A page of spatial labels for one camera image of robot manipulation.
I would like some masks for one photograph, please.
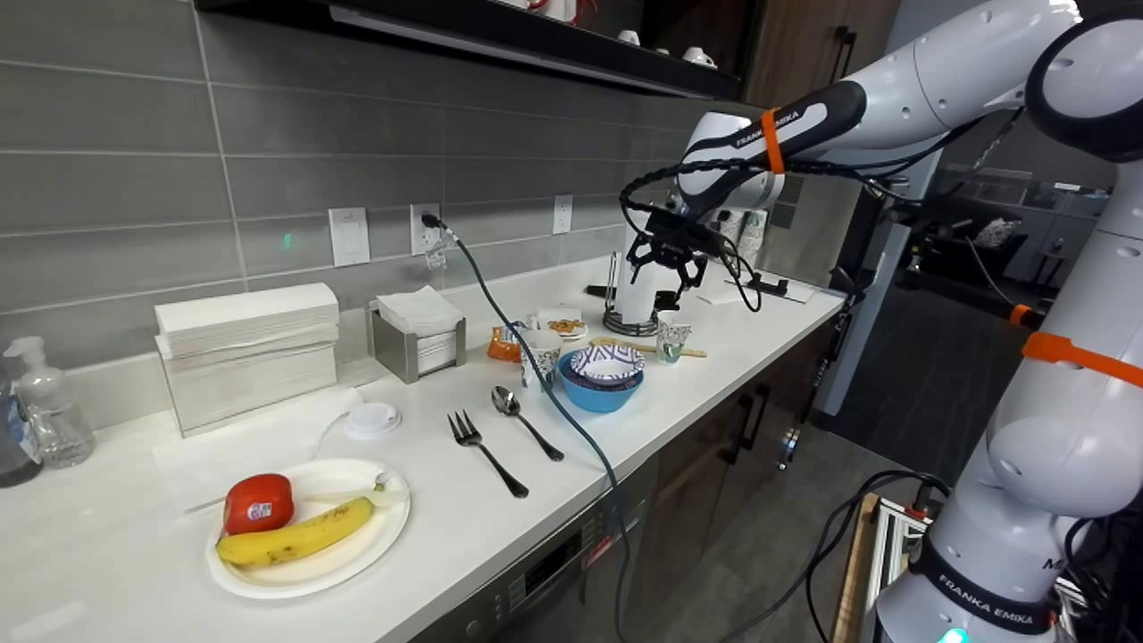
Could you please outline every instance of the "plate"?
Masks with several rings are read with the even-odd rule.
[[[281,471],[293,483],[297,496],[297,522],[331,509],[341,499],[353,499],[362,488],[370,488],[374,477],[384,477],[384,493],[374,496],[377,509],[341,542],[276,569],[228,569],[213,553],[218,531],[206,536],[206,570],[211,580],[246,599],[297,599],[312,594],[324,594],[353,574],[362,574],[368,564],[384,557],[393,542],[400,539],[408,517],[409,517],[409,493],[408,483],[374,462],[307,462],[288,471]]]

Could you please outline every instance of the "white countertop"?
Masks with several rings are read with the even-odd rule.
[[[599,309],[582,286],[605,281],[605,271],[605,259],[586,259],[501,280],[494,294],[515,313]],[[837,294],[799,286],[805,303],[769,300],[749,313],[717,275],[707,281],[702,294],[717,303],[690,295],[700,316],[690,346],[707,357],[651,365],[642,389],[619,413],[580,413],[620,475],[840,309]],[[489,333],[494,313],[475,289],[446,295],[468,313],[472,337]],[[422,633],[607,493],[605,467],[557,411],[526,394],[533,424],[567,453],[553,464],[526,427],[494,411],[497,382],[519,384],[519,372],[472,353],[468,365],[416,384],[336,384],[188,438],[172,411],[100,432],[94,462],[0,488],[0,638],[368,643]],[[324,424],[357,400],[393,403],[402,424],[377,442],[330,437]],[[446,411],[468,411],[533,496],[515,499],[483,453],[453,447]],[[228,595],[203,569],[221,507],[188,507],[221,496],[243,475],[307,456],[393,464],[415,493],[408,531],[382,562],[330,594],[288,602]]]

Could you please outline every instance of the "electrical outlet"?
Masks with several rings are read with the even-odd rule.
[[[443,237],[443,230],[425,230],[422,214],[438,216],[438,202],[409,202],[408,208],[408,250],[409,255],[428,255]]]
[[[331,264],[368,264],[365,208],[330,208]]]
[[[570,197],[557,197],[557,202],[549,208],[549,232],[570,232]]]

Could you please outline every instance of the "bowl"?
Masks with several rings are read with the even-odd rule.
[[[642,374],[642,357],[627,346],[586,346],[570,353],[570,374],[590,384],[625,384]]]
[[[557,365],[557,384],[559,394],[590,411],[590,413],[614,413],[620,403],[633,400],[633,394],[642,384],[642,372],[637,372],[633,377],[625,377],[620,384],[592,384],[590,377],[580,377],[570,366],[574,353],[563,353]]]

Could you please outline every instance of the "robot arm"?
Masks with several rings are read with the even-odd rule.
[[[1051,584],[1067,569],[1064,531],[1120,509],[1143,484],[1143,10],[1070,24],[1076,3],[993,0],[759,124],[707,114],[674,169],[674,212],[653,212],[645,224],[651,237],[667,230],[645,244],[651,255],[717,255],[709,214],[740,197],[769,197],[769,176],[783,163],[914,153],[989,110],[1019,106],[1024,87],[1042,131],[1117,163],[1114,201],[1038,343],[1024,346],[921,557],[878,595],[878,625],[892,643],[1053,638]]]
[[[1070,24],[1076,0],[989,0],[851,80],[764,110],[700,116],[674,181],[681,214],[707,220],[733,201],[769,197],[769,172],[833,153],[906,157],[993,110],[1023,106],[1036,58]]]
[[[1036,58],[1080,24],[1076,0],[989,0],[851,80],[759,116],[702,114],[674,169],[651,172],[620,189],[637,238],[627,245],[637,289],[642,264],[672,269],[700,286],[707,258],[728,264],[743,286],[743,258],[717,232],[722,208],[759,208],[777,197],[783,172],[878,176],[932,153],[961,124],[1023,102]],[[674,178],[667,208],[638,202],[651,181]]]

